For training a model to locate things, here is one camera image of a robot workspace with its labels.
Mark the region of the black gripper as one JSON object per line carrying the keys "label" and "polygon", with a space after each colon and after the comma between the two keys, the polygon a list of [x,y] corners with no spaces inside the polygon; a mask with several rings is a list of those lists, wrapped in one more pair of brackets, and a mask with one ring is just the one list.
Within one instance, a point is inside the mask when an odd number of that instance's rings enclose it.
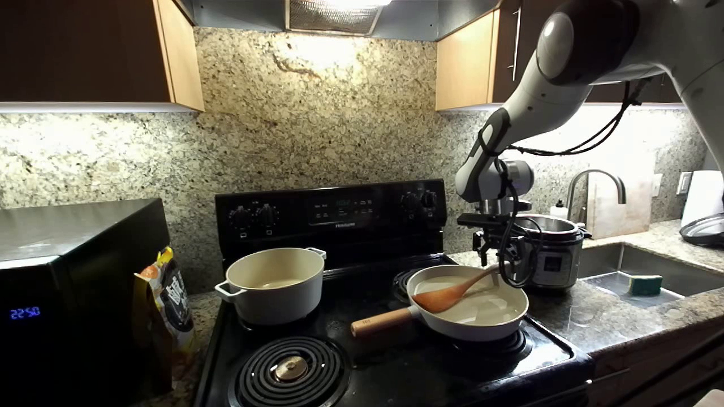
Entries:
{"label": "black gripper", "polygon": [[516,219],[530,209],[531,203],[523,198],[483,198],[462,212],[457,223],[473,230],[473,251],[482,264],[519,264],[530,253],[530,247],[523,242],[525,233]]}

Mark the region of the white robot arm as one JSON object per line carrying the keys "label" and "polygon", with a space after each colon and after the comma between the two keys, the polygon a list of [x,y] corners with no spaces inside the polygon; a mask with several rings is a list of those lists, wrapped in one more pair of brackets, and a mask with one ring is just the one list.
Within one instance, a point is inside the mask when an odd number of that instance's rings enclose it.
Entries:
{"label": "white robot arm", "polygon": [[566,124],[595,86],[668,75],[709,151],[724,166],[724,3],[566,0],[543,22],[509,99],[495,109],[455,173],[457,194],[502,212],[474,216],[502,233],[526,193],[500,159],[519,141]]}

